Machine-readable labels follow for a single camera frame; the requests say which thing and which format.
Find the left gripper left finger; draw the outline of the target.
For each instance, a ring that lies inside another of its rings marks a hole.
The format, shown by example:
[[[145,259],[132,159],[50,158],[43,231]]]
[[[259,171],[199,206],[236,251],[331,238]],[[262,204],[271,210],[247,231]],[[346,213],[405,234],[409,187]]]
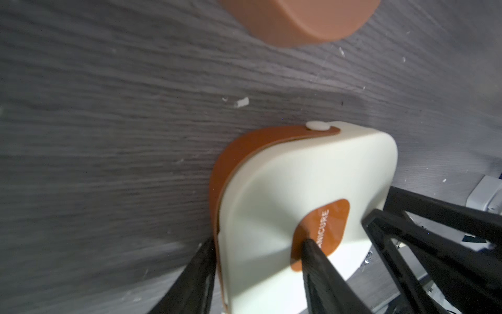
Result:
[[[213,238],[209,238],[149,314],[209,313],[216,266],[215,243]]]

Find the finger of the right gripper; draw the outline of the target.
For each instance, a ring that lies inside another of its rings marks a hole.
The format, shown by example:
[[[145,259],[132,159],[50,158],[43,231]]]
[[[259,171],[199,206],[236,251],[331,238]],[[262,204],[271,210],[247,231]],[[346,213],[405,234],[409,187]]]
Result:
[[[445,298],[462,313],[501,312],[501,260],[428,233],[393,214],[373,210],[363,228],[412,313],[443,313],[419,283],[394,241],[418,253]]]
[[[413,213],[501,245],[500,215],[436,200],[397,187],[389,189],[384,210],[403,218],[407,213]]]

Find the cream nail kit case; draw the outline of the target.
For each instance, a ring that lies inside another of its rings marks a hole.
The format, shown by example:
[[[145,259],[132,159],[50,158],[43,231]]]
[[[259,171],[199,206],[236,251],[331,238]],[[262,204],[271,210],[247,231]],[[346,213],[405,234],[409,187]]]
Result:
[[[225,310],[306,310],[305,239],[348,280],[371,248],[362,219],[384,207],[397,159],[392,136],[346,122],[264,128],[230,143],[209,181]]]

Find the brown nail kit case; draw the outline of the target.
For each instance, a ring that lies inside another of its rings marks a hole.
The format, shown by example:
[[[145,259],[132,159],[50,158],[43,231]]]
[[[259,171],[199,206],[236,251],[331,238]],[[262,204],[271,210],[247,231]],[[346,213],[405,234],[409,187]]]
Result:
[[[380,0],[221,0],[255,38],[274,47],[329,43],[358,31]]]

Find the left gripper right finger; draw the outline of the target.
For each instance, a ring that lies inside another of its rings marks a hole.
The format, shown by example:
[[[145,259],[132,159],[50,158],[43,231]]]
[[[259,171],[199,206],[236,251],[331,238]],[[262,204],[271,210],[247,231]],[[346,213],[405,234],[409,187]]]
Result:
[[[309,313],[371,313],[314,240],[302,243],[301,263]]]

